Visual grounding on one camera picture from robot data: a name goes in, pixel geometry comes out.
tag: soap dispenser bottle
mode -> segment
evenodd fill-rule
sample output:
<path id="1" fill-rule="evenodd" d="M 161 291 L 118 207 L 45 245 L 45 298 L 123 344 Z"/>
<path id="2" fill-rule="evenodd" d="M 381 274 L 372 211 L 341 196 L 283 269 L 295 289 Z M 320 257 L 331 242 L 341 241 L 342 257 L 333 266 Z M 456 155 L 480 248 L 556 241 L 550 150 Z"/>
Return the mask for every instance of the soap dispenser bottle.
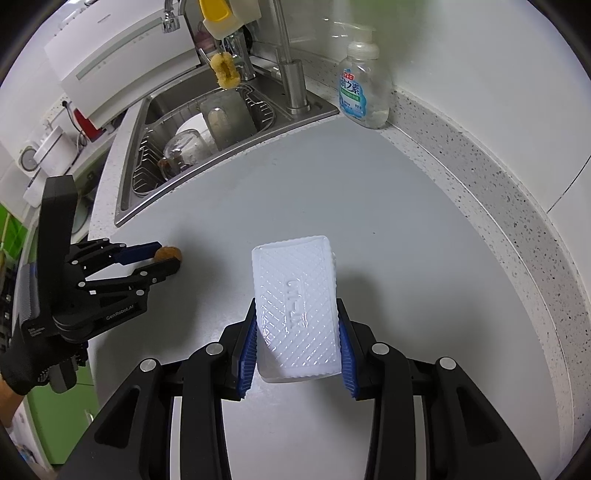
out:
<path id="1" fill-rule="evenodd" d="M 353 33 L 347 58 L 339 63 L 339 104 L 343 113 L 366 128 L 382 128 L 389 114 L 392 79 L 378 66 L 379 47 L 372 27 L 335 22 Z"/>

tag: wire dish rack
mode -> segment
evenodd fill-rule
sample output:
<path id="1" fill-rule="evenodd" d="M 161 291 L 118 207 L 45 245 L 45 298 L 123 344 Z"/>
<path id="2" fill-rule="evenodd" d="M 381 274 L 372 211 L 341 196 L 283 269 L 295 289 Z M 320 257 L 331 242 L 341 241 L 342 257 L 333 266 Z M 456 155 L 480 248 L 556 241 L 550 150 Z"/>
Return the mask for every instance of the wire dish rack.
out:
<path id="1" fill-rule="evenodd" d="M 164 157 L 163 151 L 166 143 L 176 135 L 183 123 L 200 113 L 199 104 L 208 95 L 220 90 L 222 89 L 219 88 L 201 95 L 145 127 L 142 140 L 139 143 L 132 177 L 132 189 L 136 195 L 146 196 L 166 183 L 158 164 Z M 275 111 L 255 89 L 248 85 L 239 85 L 236 87 L 236 91 L 242 96 L 257 132 L 265 131 L 275 122 Z M 210 147 L 212 151 L 217 150 L 215 145 L 210 145 Z"/>

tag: bottle label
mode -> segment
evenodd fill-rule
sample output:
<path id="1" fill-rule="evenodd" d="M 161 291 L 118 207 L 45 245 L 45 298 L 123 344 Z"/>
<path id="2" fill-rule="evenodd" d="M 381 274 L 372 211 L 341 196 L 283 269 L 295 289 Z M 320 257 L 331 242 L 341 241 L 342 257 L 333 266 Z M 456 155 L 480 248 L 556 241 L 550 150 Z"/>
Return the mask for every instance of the bottle label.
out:
<path id="1" fill-rule="evenodd" d="M 350 69 L 344 69 L 340 76 L 339 99 L 340 107 L 345 113 L 359 119 L 365 116 L 367 100 L 362 86 L 355 81 L 355 75 Z"/>

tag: stainless steel sink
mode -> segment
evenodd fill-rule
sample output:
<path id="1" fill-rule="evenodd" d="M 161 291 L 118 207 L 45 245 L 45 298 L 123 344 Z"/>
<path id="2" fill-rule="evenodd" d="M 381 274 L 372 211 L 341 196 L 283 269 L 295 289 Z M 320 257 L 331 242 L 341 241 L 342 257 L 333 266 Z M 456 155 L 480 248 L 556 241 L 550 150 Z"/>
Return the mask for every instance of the stainless steel sink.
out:
<path id="1" fill-rule="evenodd" d="M 238 90 L 258 132 L 222 151 L 213 145 L 215 153 L 205 164 L 191 167 L 168 181 L 157 166 L 166 142 L 182 123 L 199 113 L 201 100 L 220 89 L 215 74 L 204 66 L 173 80 L 144 100 L 125 159 L 115 225 L 122 225 L 150 203 L 222 160 L 269 138 L 338 113 L 337 107 L 308 92 L 310 111 L 290 115 L 285 107 L 282 84 L 264 70 L 257 70 L 257 73 L 254 80 L 243 82 Z"/>

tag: power outlet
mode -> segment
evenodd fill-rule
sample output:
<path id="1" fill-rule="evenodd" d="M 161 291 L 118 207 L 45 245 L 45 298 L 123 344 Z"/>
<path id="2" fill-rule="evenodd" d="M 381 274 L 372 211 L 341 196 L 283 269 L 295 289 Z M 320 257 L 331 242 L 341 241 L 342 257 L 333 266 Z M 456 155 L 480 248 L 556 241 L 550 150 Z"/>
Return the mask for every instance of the power outlet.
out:
<path id="1" fill-rule="evenodd" d="M 41 119 L 41 123 L 48 121 L 49 123 L 53 123 L 53 121 L 57 118 L 57 116 L 63 111 L 64 107 L 61 104 L 63 101 L 70 102 L 70 98 L 63 93 L 51 106 L 51 108 L 43 115 Z"/>

